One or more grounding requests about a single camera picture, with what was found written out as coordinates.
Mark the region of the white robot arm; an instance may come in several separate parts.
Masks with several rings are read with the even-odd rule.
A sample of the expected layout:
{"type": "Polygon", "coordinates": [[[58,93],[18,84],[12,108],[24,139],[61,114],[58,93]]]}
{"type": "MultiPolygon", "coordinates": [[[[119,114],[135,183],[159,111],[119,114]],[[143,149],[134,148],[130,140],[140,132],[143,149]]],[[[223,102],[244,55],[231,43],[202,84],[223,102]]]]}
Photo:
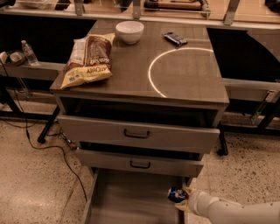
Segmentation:
{"type": "Polygon", "coordinates": [[[280,224],[279,201],[244,206],[190,187],[173,187],[168,199],[178,210],[207,218],[212,224],[280,224]]]}

